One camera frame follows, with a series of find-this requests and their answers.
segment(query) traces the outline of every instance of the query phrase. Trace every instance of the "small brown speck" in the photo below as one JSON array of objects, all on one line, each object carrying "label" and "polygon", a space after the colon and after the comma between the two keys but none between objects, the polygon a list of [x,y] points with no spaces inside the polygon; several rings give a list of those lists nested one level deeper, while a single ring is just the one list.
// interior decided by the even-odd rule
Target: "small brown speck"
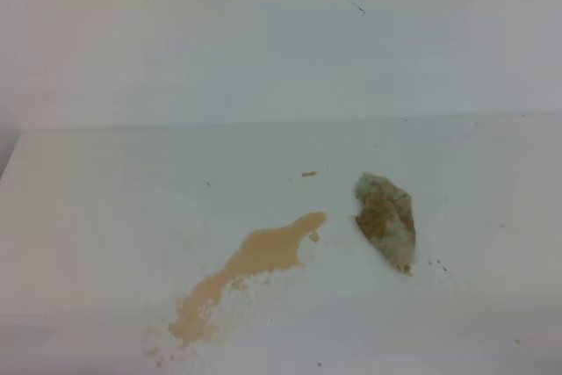
[{"label": "small brown speck", "polygon": [[308,239],[310,239],[314,243],[318,243],[318,241],[320,240],[320,235],[318,234],[318,232],[313,232],[308,235]]}]

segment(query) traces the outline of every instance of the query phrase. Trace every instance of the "white countertop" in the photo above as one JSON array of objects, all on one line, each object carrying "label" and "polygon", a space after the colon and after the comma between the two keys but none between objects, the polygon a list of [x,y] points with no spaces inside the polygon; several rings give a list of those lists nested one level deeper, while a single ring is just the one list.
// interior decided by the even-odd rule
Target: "white countertop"
[{"label": "white countertop", "polygon": [[[560,169],[556,115],[24,134],[0,181],[0,372],[561,373]],[[411,278],[355,226],[364,171],[412,194]],[[310,212],[303,268],[227,294],[179,350],[176,299]]]}]

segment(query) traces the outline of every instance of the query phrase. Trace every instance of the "tan stain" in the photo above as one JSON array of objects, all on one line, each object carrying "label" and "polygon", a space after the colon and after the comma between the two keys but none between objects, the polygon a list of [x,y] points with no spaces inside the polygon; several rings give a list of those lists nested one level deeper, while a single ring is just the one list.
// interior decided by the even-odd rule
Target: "tan stain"
[{"label": "tan stain", "polygon": [[309,213],[289,226],[250,234],[221,270],[205,277],[189,296],[178,299],[177,319],[168,325],[168,331],[183,342],[183,348],[198,340],[209,342],[218,330],[209,323],[212,307],[220,303],[223,289],[239,279],[243,281],[267,271],[302,266],[297,255],[300,242],[307,234],[318,230],[324,221],[325,213]]},{"label": "tan stain", "polygon": [[310,239],[314,243],[318,243],[318,241],[320,240],[320,235],[318,234],[318,232],[312,232],[308,235],[308,239]]},{"label": "tan stain", "polygon": [[160,353],[160,348],[159,347],[153,347],[151,349],[146,349],[144,350],[144,356],[146,357],[156,357],[158,356],[158,353]]}]

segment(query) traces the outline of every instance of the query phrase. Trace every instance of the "beige liquid spill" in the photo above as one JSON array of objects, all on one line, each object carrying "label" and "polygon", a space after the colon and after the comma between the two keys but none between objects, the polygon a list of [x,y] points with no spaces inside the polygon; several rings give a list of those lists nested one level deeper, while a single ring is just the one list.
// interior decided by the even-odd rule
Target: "beige liquid spill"
[{"label": "beige liquid spill", "polygon": [[250,234],[221,270],[193,287],[191,294],[176,304],[177,320],[168,325],[169,332],[189,343],[211,340],[218,327],[208,323],[211,308],[220,303],[223,289],[244,288],[242,281],[263,272],[288,270],[301,265],[297,252],[300,241],[326,221],[325,213],[309,213],[289,226],[256,230]]}]

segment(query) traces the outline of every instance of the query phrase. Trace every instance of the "white wall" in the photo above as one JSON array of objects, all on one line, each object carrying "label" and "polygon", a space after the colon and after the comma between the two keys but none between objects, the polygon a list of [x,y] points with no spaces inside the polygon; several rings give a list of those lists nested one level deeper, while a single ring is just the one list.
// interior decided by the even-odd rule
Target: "white wall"
[{"label": "white wall", "polygon": [[0,0],[24,129],[562,109],[559,0]]}]

